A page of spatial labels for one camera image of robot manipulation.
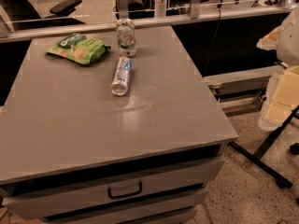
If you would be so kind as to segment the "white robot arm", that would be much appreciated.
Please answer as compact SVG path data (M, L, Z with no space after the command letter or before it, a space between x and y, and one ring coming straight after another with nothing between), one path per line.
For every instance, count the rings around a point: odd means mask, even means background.
M258 121L262 130L274 131L299 106L299 7L261 38L256 47L274 49L278 59L287 65L285 70L269 78Z

